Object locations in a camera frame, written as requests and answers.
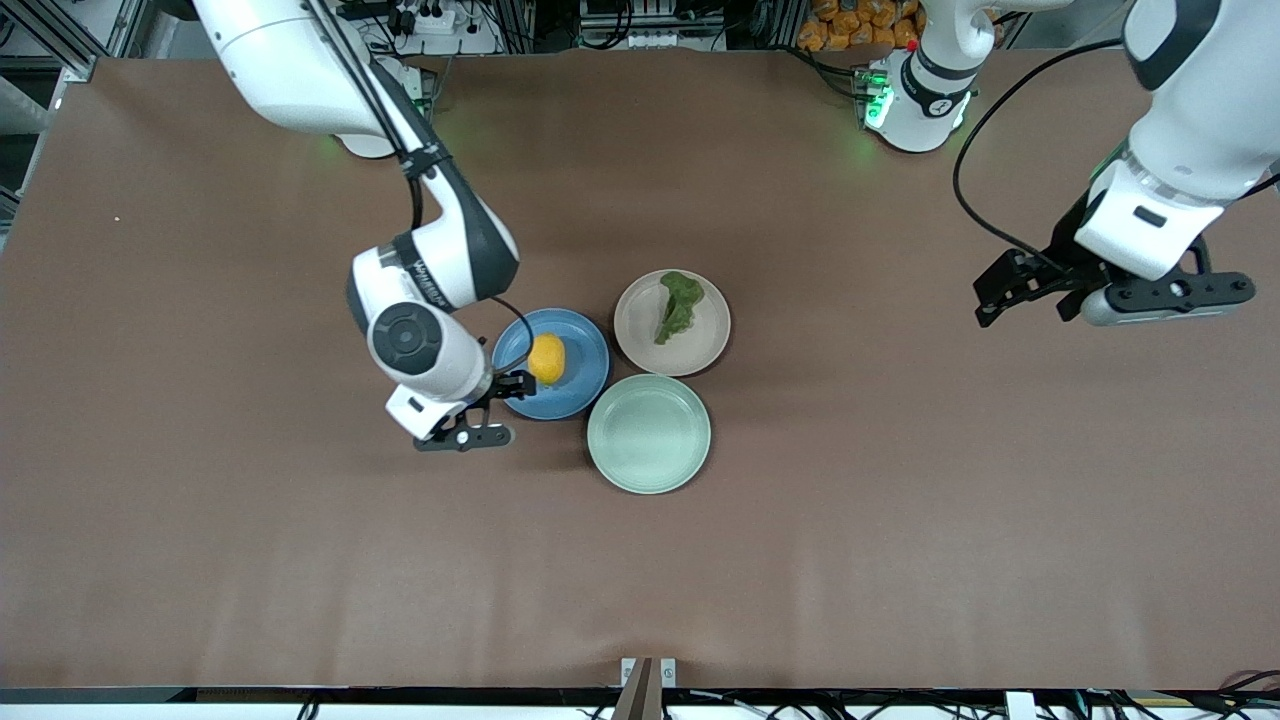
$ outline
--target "beige plate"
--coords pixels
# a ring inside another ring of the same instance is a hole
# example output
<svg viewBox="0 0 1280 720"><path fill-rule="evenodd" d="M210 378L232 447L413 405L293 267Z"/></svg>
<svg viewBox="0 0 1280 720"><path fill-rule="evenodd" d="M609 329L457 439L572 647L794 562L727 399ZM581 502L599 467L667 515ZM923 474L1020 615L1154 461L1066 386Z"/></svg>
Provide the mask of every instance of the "beige plate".
<svg viewBox="0 0 1280 720"><path fill-rule="evenodd" d="M691 375L719 357L728 343L728 302L719 288L698 273L676 270L703 286L703 299L694 306L694 324L658 345L658 325L667 309L667 287L657 270L644 275L622 293L613 310L613 333L622 352L641 369L659 375Z"/></svg>

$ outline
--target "light green plate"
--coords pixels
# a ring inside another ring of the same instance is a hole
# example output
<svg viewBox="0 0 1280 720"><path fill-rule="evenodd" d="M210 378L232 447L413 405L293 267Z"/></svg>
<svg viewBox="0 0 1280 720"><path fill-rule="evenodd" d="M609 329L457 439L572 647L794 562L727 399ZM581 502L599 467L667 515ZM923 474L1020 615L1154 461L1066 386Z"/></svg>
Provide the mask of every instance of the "light green plate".
<svg viewBox="0 0 1280 720"><path fill-rule="evenodd" d="M586 425L591 460L627 492L657 495L689 482L712 447L707 407L689 386L632 375L609 389Z"/></svg>

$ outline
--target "cable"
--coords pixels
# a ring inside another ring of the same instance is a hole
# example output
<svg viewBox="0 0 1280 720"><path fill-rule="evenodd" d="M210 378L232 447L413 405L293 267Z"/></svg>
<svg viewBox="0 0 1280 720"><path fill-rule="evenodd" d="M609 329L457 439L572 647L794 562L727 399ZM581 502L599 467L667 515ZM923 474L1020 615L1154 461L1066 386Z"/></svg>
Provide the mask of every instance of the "cable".
<svg viewBox="0 0 1280 720"><path fill-rule="evenodd" d="M799 705L780 705L780 706L777 706L777 707L773 708L773 712L769 712L768 715L765 715L764 720L777 720L778 714L782 712L783 710L788 708L788 707L794 708L800 715L804 715L806 720L818 720L808 710L800 707Z"/></svg>
<svg viewBox="0 0 1280 720"><path fill-rule="evenodd" d="M1261 188L1261 187L1272 186L1272 184L1276 183L1276 179L1280 179L1280 176L1271 176L1271 179L1268 179L1268 181L1266 181L1263 183L1258 183L1258 186L1256 186L1256 187ZM1244 196L1248 197L1249 195L1253 195L1254 192L1257 192L1257 191L1256 190L1251 190ZM1231 683L1230 685L1222 685L1221 688L1217 689L1217 692L1220 692L1220 693L1234 693L1235 691L1243 691L1244 688L1252 685L1253 683L1257 683L1258 680L1266 680L1267 678L1280 678L1280 670L1266 670L1266 671L1262 671L1262 673L1254 673L1254 674L1249 675L1248 678L1244 678L1243 680Z"/></svg>
<svg viewBox="0 0 1280 720"><path fill-rule="evenodd" d="M873 95L867 92L854 92L851 90L845 90L844 87L837 85L836 81L828 77L828 74L832 74L832 76L840 76L846 79L851 79L858 74L855 70L828 65L814 58L812 53L803 53L800 50L796 50L795 47L791 47L790 45L772 45L769 46L769 50L782 50L783 53L809 65L810 68L817 70L818 77L822 78L822 82L824 82L827 87L831 88L832 92L840 95L841 97L846 97L849 100L870 100L873 97Z"/></svg>
<svg viewBox="0 0 1280 720"><path fill-rule="evenodd" d="M462 13L463 15L466 15L466 18L468 20L479 20L480 17L483 15L483 13L476 13L476 14L472 15L471 13L463 10L461 1L460 3L454 3L453 5L458 9L460 13ZM475 0L471 0L471 10L475 12L475 9L476 9L476 3L475 3Z"/></svg>
<svg viewBox="0 0 1280 720"><path fill-rule="evenodd" d="M392 31L387 28L387 23L384 23L381 15L378 14L378 9L372 8L367 3L367 0L356 0L356 3L360 3L360 5L369 12L369 15L374 18L374 23L376 23L378 27L381 28L383 37L387 38L387 46L390 47L392 54L396 58L401 58L402 55L399 54L398 50L396 50L396 38L392 37Z"/></svg>
<svg viewBox="0 0 1280 720"><path fill-rule="evenodd" d="M297 720L316 720L316 715L320 715L320 693L312 692L298 708Z"/></svg>
<svg viewBox="0 0 1280 720"><path fill-rule="evenodd" d="M1025 15L1023 15L1023 22L1018 23L1018 27L1014 28L1014 36L1010 37L1010 38L1007 38L1007 40L1005 40L1005 42L1004 42L1004 45L1001 47L1005 47L1007 50L1012 50L1014 49L1014 41L1023 36L1023 31L1027 29L1027 23L1032 22L1032 15L1034 15L1034 14L1036 13L1027 13Z"/></svg>
<svg viewBox="0 0 1280 720"><path fill-rule="evenodd" d="M632 0L617 0L617 4L618 4L618 22L614 23L613 29L609 31L609 35L605 37L604 42L596 45L594 42L588 42L582 40L582 23L581 20L579 20L579 29L577 29L579 45L581 45L582 47L590 47L591 50L609 50L612 47L617 47L618 44L621 44L623 40L627 38L628 35L631 35L631 22L635 18L635 5L632 4ZM627 27L625 28L622 27L623 13L626 13L626 23L627 23Z"/></svg>
<svg viewBox="0 0 1280 720"><path fill-rule="evenodd" d="M512 42L512 40L511 40L512 37L516 37L517 40L527 40L530 42L534 42L532 37L530 37L527 35L521 35L521 33L518 33L518 32L508 28L507 24L503 23L502 19L498 18L497 14L494 14L493 8L490 8L489 5L481 3L480 4L480 12L485 17L485 24L489 26L489 29L494 31L494 38L497 40L498 35L499 33L502 35L502 41L506 44L504 51L506 51L507 55L511 55L511 46L512 45L517 45L517 46L520 45L520 42Z"/></svg>
<svg viewBox="0 0 1280 720"><path fill-rule="evenodd" d="M1251 187L1248 192L1245 192L1244 195L1240 196L1240 200L1244 200L1245 197L1249 197L1252 195L1257 195L1257 193L1262 192L1263 190L1275 186L1276 182L1280 182L1280 173L1275 173L1270 178L1267 178L1267 179L1260 182L1258 184Z"/></svg>
<svg viewBox="0 0 1280 720"><path fill-rule="evenodd" d="M1147 720L1164 720L1164 717L1161 717L1161 716L1156 715L1155 712L1152 712L1151 710L1148 710L1146 705L1142 705L1140 702L1133 700L1133 696L1130 696L1128 693L1128 691L1115 691L1111 694L1116 696L1117 698L1120 698L1121 702L1128 703L1130 707L1133 707L1138 712L1146 715Z"/></svg>
<svg viewBox="0 0 1280 720"><path fill-rule="evenodd" d="M18 27L18 22L0 13L0 32L4 32L4 40L0 40L0 47L4 47L9 40L13 38L13 31Z"/></svg>
<svg viewBox="0 0 1280 720"><path fill-rule="evenodd" d="M756 707L754 705L748 705L748 703L745 703L745 702L742 702L740 700L735 700L732 697L724 697L724 696L722 696L719 693L713 693L713 692L708 692L708 691L689 691L689 694L700 696L700 697L712 697L712 698L721 700L721 701L724 701L724 702L732 702L733 705L741 707L742 710L746 710L748 712L754 712L754 714L759 715L760 717L768 717L769 716L768 712L760 710L759 707Z"/></svg>
<svg viewBox="0 0 1280 720"><path fill-rule="evenodd" d="M727 24L724 24L724 20L722 19L721 20L721 31L717 32L716 37L712 38L712 47L710 49L716 50L716 44L719 42L719 38L721 38L722 35L724 35L726 32L728 32L728 31L731 31L731 29L733 29L736 27L745 26L749 22L751 22L751 18L742 18L742 19L737 20L736 23L733 23L731 26L727 26ZM724 50L728 50L728 38L724 40Z"/></svg>
<svg viewBox="0 0 1280 720"><path fill-rule="evenodd" d="M854 77L858 74L856 72L846 68L837 68L836 65L828 65L814 58L813 53L801 51L790 45L771 45L765 50L782 50L788 55L791 55L792 58L795 58L796 60L800 60L801 63L822 73L831 73L833 76L842 76L842 77Z"/></svg>
<svg viewBox="0 0 1280 720"><path fill-rule="evenodd" d="M1009 234L1007 232L1005 232L1005 231L997 228L996 225L993 225L992 223L987 222L986 218L983 218L982 215L979 215L978 211L973 209L973 205L969 205L969 201L965 200L964 191L960 190L960 168L964 164L965 156L969 155L969 147L973 145L974 138L978 137L978 133L982 131L982 128L987 124L987 120L989 120L992 118L992 115L996 114L996 110L1000 110L1000 108L1005 102L1007 102L1009 99L1014 96L1014 94L1016 94L1019 90L1023 88L1023 86L1025 86L1028 82L1030 82L1032 78L1034 78L1036 76L1041 74L1042 72L1052 68L1053 65L1061 63L1062 60L1068 60L1070 58L1075 58L1076 55L1083 55L1085 53L1092 53L1094 50L1102 50L1103 47L1115 47L1117 45L1120 45L1120 40L1105 40L1102 42L1093 42L1093 44L1089 44L1089 45L1082 45L1082 46L1075 47L1073 50L1068 50L1066 53L1062 53L1060 55L1055 55L1055 56L1050 58L1048 60L1044 60L1043 63L1041 63L1041 64L1036 65L1034 68L1032 68L1032 70L1029 73L1027 73L1025 76L1023 76L1021 79L1019 79L1018 82L1015 82L1012 87L1010 87L1009 90L1006 90L1005 94L1001 95L1000 99L996 100L991 105L991 108L988 108L987 111L983 113L983 115L980 118L978 118L978 122L974 123L974 126L973 126L973 131L969 132L969 137L966 137L965 141L964 141L964 145L960 146L960 152L956 155L956 163L952 167L952 169L951 169L951 191L955 192L956 201L960 202L960 208L964 209L965 214L968 214L973 219L973 222L978 223L983 229L986 229L991 234L998 237L1000 240L1004 240L1009 245L1012 245L1014 247L1021 250L1023 252L1039 259L1042 263L1044 263L1050 268L1053 268L1055 270L1057 270L1064 277L1068 274L1066 268L1064 268L1062 265L1059 265L1057 263L1055 263L1051 258L1048 258L1047 255L1044 255L1039 250L1036 250L1030 245L1023 242L1021 240L1018 240L1016 237Z"/></svg>
<svg viewBox="0 0 1280 720"><path fill-rule="evenodd" d="M320 31L337 51L339 64L347 72L347 77L351 78L352 83L355 83L356 90L360 91L360 95L365 101L365 105L369 106L374 118L378 120L378 126L383 129L383 135L387 137L392 150L396 152L396 159L403 163L408 156L408 149L404 147L399 133L396 132L396 126L392 123L390 114L387 111L387 106L383 105L383 100L378 95L378 90L374 88L372 81L370 81L369 76L365 74L365 72L358 67L358 61L355 60L358 55L356 55L356 50L351 46L351 42L347 41L346 33L340 29L337 32L330 29L329 26L333 26L333 28L338 27L333 12L324 3L324 0L311 0L308 5L320 19ZM342 49L339 49L338 44L334 41L335 36L337 40L342 42ZM342 54L343 49L347 51L346 56ZM410 232L412 232L422 225L422 187L416 177L410 177L407 181L410 202L412 204L413 213L410 224Z"/></svg>
<svg viewBox="0 0 1280 720"><path fill-rule="evenodd" d="M899 696L899 697L891 697L891 698L886 700L884 705L881 705L876 710L872 710L870 712L868 712L867 717L863 717L863 720L873 720L877 715L879 715L881 712L884 712L886 710L888 710L888 706L893 705L899 700L901 700L901 696Z"/></svg>
<svg viewBox="0 0 1280 720"><path fill-rule="evenodd" d="M511 302L507 302L507 300L503 299L500 295L494 295L489 300L493 300L498 305L502 305L507 310L511 310L517 318L520 318L520 322L524 323L524 325L525 325L525 332L529 333L529 350L525 350L525 352L521 354L520 357L516 357L511 363L507 363L502 368L498 368L497 370L493 372L495 375L503 375L503 374L509 373L511 370L513 370L516 368L516 365L520 365L525 360L529 360L529 354L534 351L534 325L530 325L529 324L529 318L525 318L524 313L521 313L520 310L517 310L516 306L512 305Z"/></svg>

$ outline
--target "green led light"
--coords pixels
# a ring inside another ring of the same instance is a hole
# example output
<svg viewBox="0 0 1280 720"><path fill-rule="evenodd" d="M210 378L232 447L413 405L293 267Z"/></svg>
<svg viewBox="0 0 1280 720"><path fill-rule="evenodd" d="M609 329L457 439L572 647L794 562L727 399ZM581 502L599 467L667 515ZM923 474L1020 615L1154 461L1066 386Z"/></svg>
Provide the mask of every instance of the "green led light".
<svg viewBox="0 0 1280 720"><path fill-rule="evenodd" d="M888 108L892 104L893 88L886 87L876 100L867 104L867 124L873 128L879 128L884 124L884 117L888 114Z"/></svg>

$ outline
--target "blue plate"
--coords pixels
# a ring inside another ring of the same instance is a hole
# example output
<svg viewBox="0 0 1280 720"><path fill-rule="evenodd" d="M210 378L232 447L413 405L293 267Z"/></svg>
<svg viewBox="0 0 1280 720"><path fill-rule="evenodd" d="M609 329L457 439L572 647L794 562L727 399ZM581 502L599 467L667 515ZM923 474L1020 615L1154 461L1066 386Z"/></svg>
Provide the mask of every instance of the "blue plate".
<svg viewBox="0 0 1280 720"><path fill-rule="evenodd" d="M609 380L609 345L595 323L563 307L525 315L534 334L554 333L564 342L564 375L553 386L538 383L538 395L508 400L507 407L534 420L562 420L586 410ZM507 325L493 346L493 366L502 368L529 350L529 332L520 320ZM529 363L516 365L527 370Z"/></svg>

